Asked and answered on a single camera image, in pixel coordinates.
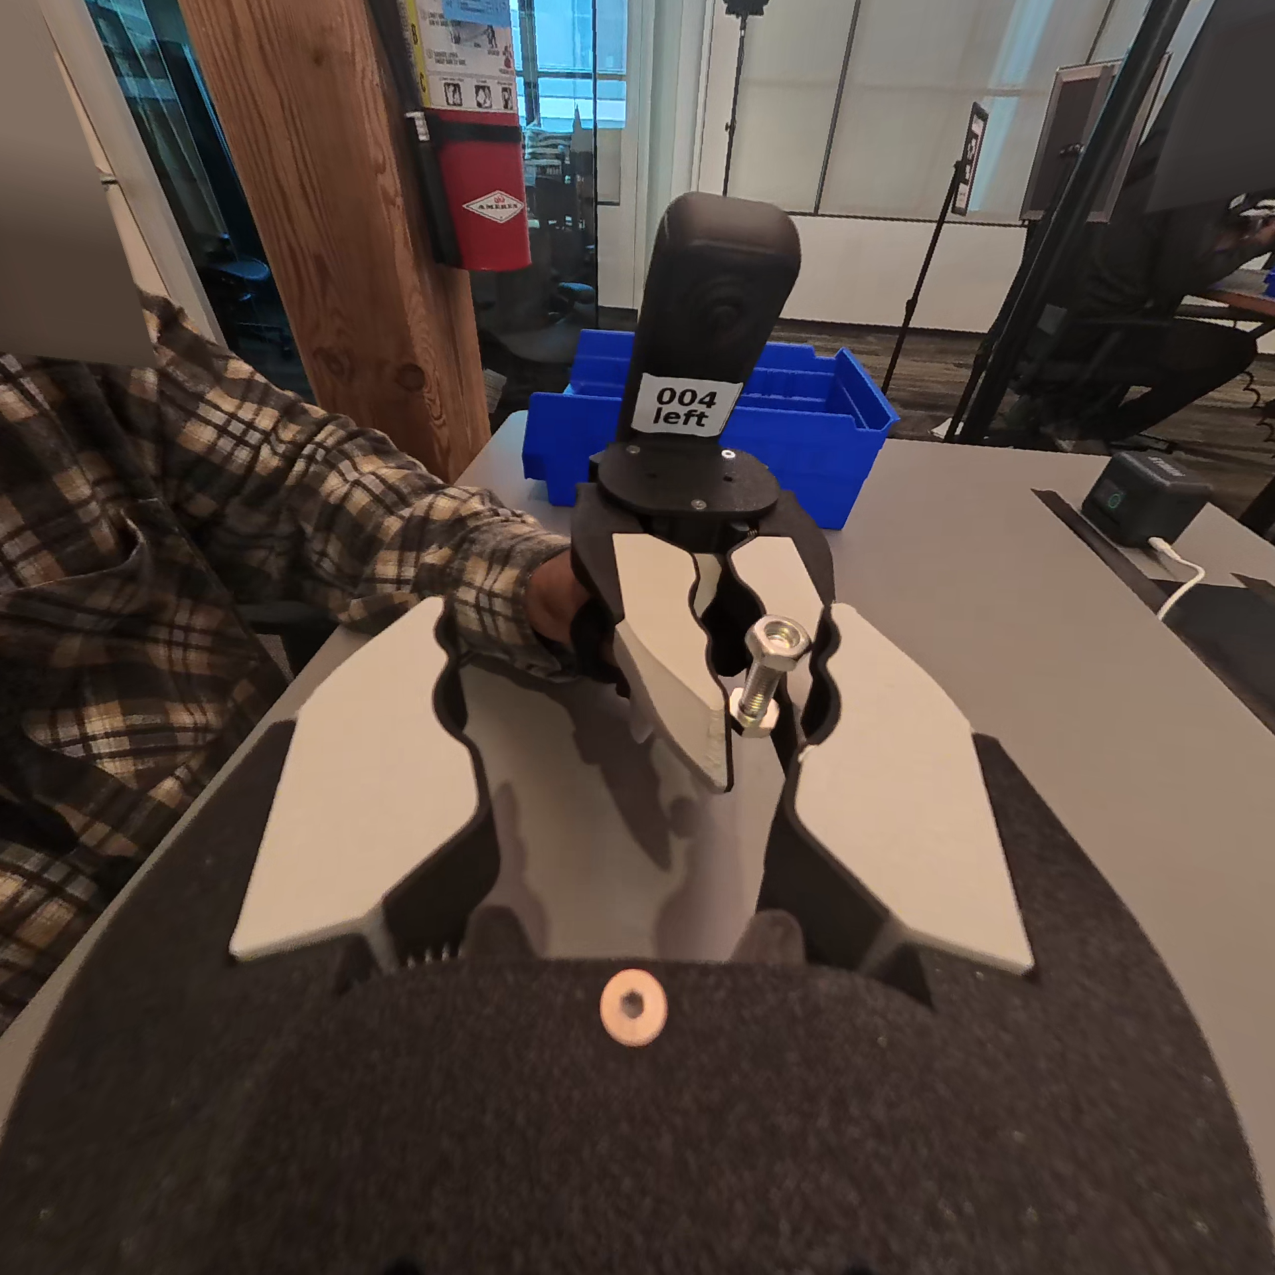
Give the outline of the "person's plaid shirt torso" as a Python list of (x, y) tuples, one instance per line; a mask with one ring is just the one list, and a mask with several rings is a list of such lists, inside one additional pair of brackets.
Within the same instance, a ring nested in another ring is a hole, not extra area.
[(3, 356), (9, 1029), (279, 695), (322, 415), (141, 294), (155, 365)]

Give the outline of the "black computer monitor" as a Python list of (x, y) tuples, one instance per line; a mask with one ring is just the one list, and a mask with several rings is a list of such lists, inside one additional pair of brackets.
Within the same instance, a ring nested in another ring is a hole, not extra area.
[(1272, 191), (1272, 2), (1213, 5), (1153, 136), (1150, 213)]

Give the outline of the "grey panel on stand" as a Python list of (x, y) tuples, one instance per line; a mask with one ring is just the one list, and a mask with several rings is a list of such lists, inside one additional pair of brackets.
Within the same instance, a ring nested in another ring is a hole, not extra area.
[[(1170, 61), (1170, 54), (1164, 54), (1159, 60), (1130, 133), (1099, 189), (1096, 204), (1088, 215), (1089, 224), (1105, 224), (1112, 215), (1127, 168), (1159, 99)], [(1039, 222), (1056, 206), (1076, 162), (1091, 142), (1096, 122), (1121, 67), (1120, 60), (1108, 60), (1056, 72), (1020, 212), (1023, 224)]]

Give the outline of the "red fire extinguisher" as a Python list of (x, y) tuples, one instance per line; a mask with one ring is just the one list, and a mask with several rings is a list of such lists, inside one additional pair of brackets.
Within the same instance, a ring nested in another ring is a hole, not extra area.
[(507, 2), (400, 5), (439, 263), (530, 267), (517, 51)]

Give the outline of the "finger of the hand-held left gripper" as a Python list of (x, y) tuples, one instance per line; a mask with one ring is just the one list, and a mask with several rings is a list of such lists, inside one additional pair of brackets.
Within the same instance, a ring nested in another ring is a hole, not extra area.
[(810, 692), (814, 639), (830, 602), (830, 551), (823, 540), (743, 540), (710, 557), (710, 669), (723, 686), (728, 742), (744, 739), (732, 725), (729, 694), (743, 686), (749, 657), (744, 636), (766, 615), (801, 624), (811, 639), (805, 659), (789, 674), (775, 706), (778, 722), (757, 739), (769, 739), (787, 765), (802, 739), (798, 710)]
[(621, 602), (614, 654), (629, 698), (700, 785), (725, 794), (732, 786), (726, 700), (693, 611), (696, 558), (649, 534), (614, 534), (612, 551)]

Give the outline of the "black power station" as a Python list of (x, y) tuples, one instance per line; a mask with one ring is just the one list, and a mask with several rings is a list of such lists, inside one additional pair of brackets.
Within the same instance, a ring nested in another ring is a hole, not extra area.
[(1123, 452), (1102, 470), (1080, 516), (1121, 548), (1172, 548), (1211, 496), (1211, 487), (1164, 456)]

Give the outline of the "person's left hand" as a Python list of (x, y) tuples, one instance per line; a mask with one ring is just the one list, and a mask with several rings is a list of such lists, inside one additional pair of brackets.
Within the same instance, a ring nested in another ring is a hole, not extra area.
[(571, 646), (571, 631), (589, 593), (574, 574), (570, 551), (536, 566), (524, 590), (524, 611), (529, 628), (544, 643)]

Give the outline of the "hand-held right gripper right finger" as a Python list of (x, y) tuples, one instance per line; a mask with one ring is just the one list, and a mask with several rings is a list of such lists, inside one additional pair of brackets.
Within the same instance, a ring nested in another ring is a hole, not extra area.
[(895, 976), (927, 950), (1032, 973), (965, 713), (845, 602), (820, 622), (802, 733), (766, 844), (760, 909), (796, 923), (805, 961)]

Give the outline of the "silver hex nut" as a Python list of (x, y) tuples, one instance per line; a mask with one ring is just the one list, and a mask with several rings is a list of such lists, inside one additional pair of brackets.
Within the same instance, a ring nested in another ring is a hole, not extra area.
[(786, 675), (805, 659), (811, 639), (801, 624), (766, 615), (749, 627), (744, 643), (758, 669)]

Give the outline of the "silver hex bolt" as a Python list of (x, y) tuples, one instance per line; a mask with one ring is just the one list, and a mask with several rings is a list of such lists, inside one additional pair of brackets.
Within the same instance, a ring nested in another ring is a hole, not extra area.
[(734, 729), (744, 738), (764, 738), (778, 722), (775, 700), (782, 689), (786, 675), (758, 669), (748, 653), (749, 668), (741, 687), (729, 694), (729, 715)]

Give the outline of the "black metal pole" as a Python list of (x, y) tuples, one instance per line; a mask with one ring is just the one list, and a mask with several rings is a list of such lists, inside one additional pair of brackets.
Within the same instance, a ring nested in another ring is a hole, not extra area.
[(1032, 336), (1059, 265), (1074, 248), (1127, 142), (1141, 134), (1138, 115), (1153, 98), (1161, 61), (1187, 2), (1152, 2), (1102, 104), (1074, 168), (1048, 207), (1033, 244), (971, 367), (944, 441), (979, 444), (986, 438), (1015, 367)]

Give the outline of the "wooden office desk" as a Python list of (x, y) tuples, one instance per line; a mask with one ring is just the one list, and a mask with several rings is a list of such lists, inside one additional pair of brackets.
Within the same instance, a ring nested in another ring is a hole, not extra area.
[(1273, 332), (1273, 297), (1266, 292), (1264, 271), (1241, 268), (1203, 294), (1190, 294), (1178, 315), (1193, 321), (1211, 321), (1246, 327), (1254, 341), (1263, 343)]

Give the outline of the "blue plastic bin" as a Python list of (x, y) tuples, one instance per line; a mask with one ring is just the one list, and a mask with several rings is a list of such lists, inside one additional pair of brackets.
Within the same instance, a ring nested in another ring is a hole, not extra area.
[[(614, 440), (634, 333), (582, 332), (564, 393), (530, 397), (523, 475), (574, 505), (588, 463)], [(848, 350), (769, 343), (719, 438), (757, 456), (822, 529), (842, 529), (899, 417)]]

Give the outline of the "black tripod light stand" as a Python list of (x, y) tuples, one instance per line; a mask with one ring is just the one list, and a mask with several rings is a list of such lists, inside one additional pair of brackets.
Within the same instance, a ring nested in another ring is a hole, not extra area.
[(741, 81), (748, 49), (748, 28), (751, 20), (758, 20), (764, 16), (766, 2), (725, 2), (725, 13), (738, 23), (738, 40), (735, 51), (735, 63), (732, 74), (729, 110), (725, 124), (725, 160), (722, 177), (722, 197), (729, 195), (729, 181), (732, 172), (732, 157), (735, 148), (735, 134), (738, 128), (738, 112), (741, 98)]

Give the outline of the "person's left forearm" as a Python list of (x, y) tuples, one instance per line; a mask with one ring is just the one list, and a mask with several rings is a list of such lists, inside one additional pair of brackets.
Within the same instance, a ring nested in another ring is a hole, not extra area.
[(436, 479), (380, 432), (299, 402), (255, 452), (226, 520), (243, 557), (269, 583), (258, 604), (310, 607), (363, 633), (384, 630), (439, 598), (462, 646), (545, 678), (580, 671), (571, 646), (529, 628), (533, 569), (568, 549), (535, 519), (489, 491)]

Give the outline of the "wooden post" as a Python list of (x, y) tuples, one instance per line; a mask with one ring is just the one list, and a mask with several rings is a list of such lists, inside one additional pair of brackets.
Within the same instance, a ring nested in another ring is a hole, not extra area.
[(491, 435), (469, 277), (433, 259), (368, 5), (181, 10), (316, 402), (459, 479)]

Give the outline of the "black marker sign stand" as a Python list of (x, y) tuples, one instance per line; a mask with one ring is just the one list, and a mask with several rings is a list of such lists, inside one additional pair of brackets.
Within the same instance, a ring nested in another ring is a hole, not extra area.
[(969, 197), (972, 192), (980, 153), (985, 142), (986, 127), (989, 124), (989, 113), (988, 110), (974, 102), (969, 108), (969, 118), (966, 124), (966, 131), (963, 137), (963, 148), (959, 159), (953, 165), (951, 178), (948, 181), (948, 191), (944, 197), (944, 201), (939, 207), (937, 218), (933, 226), (933, 233), (928, 241), (927, 250), (922, 257), (922, 263), (916, 274), (915, 286), (906, 300), (903, 321), (895, 338), (895, 344), (890, 349), (890, 359), (884, 370), (884, 377), (881, 381), (881, 391), (887, 394), (892, 390), (892, 382), (896, 373), (896, 368), (901, 361), (901, 353), (904, 350), (906, 341), (910, 335), (913, 327), (913, 321), (916, 317), (916, 308), (919, 305), (924, 283), (928, 277), (928, 273), (933, 265), (933, 259), (937, 251), (937, 241), (950, 219), (950, 216), (965, 216), (968, 215), (969, 209)]

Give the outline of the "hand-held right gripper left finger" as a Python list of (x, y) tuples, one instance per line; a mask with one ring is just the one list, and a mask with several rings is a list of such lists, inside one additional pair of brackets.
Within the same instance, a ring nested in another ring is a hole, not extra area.
[(390, 972), (459, 949), (497, 882), (460, 663), (445, 601), (427, 598), (298, 710), (234, 961), (358, 938)]

